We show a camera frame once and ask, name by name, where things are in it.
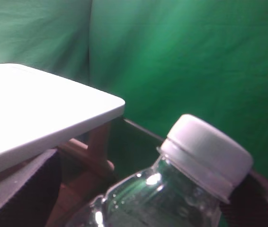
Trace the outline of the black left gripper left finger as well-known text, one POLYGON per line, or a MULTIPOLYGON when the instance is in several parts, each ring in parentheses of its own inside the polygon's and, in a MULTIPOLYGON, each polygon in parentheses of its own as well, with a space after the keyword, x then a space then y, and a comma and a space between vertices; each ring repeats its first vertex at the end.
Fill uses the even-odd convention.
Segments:
POLYGON ((44 227, 57 201, 61 161, 46 150, 0 181, 0 227, 44 227))

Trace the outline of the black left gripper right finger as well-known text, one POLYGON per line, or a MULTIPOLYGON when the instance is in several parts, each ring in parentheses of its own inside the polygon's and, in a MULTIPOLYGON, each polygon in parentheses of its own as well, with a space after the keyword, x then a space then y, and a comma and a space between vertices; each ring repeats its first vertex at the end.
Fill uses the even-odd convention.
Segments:
POLYGON ((220 208, 228 227, 268 227, 268 180, 248 174, 220 208))

